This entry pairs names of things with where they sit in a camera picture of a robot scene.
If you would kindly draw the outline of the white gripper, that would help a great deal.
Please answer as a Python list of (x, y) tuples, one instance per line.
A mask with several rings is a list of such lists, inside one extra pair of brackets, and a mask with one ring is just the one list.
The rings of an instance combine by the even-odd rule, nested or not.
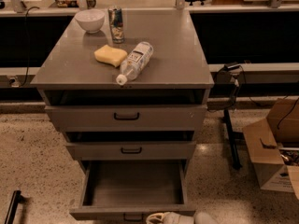
[(193, 224), (193, 217), (174, 212), (154, 213), (146, 218), (146, 224)]

